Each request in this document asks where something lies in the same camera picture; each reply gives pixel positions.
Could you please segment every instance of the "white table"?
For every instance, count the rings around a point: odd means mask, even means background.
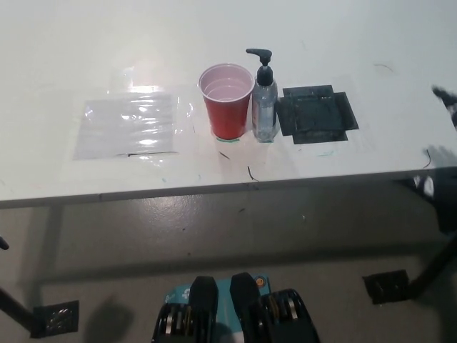
[[[431,92],[432,84],[457,91],[453,0],[2,3],[0,206],[395,179],[457,166],[457,134]],[[251,132],[216,141],[196,83],[225,61],[255,73],[259,62],[245,48],[273,51],[281,89],[345,91],[360,130],[302,146],[281,133],[272,144]],[[75,161],[84,102],[131,66],[145,71],[144,84],[191,103],[191,116],[178,118],[178,154]]]

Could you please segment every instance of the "red plastic cup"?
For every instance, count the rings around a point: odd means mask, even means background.
[[[230,140],[243,135],[254,82],[247,69],[230,63],[212,66],[200,76],[199,87],[217,137]]]

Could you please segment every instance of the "clear plastic bottle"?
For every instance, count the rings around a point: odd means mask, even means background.
[[[259,142],[269,143],[276,134],[278,101],[278,86],[273,78],[273,70],[268,66],[272,53],[264,49],[247,49],[246,52],[259,56],[262,63],[257,71],[256,84],[252,91],[253,133]]]
[[[259,86],[257,81],[252,92],[252,130],[261,143],[273,141],[276,134],[276,102],[278,86]]]

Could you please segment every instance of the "clear plastic bag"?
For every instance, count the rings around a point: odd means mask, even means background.
[[[74,158],[173,152],[177,101],[157,87],[87,101]]]

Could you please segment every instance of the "gray floor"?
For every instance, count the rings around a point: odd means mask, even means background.
[[[80,301],[44,342],[150,342],[164,294],[199,274],[265,272],[299,291],[323,343],[457,342],[455,266],[417,302],[373,306],[362,276],[418,274],[446,238],[393,183],[0,211],[0,287],[28,307]],[[31,342],[0,313],[1,342]]]

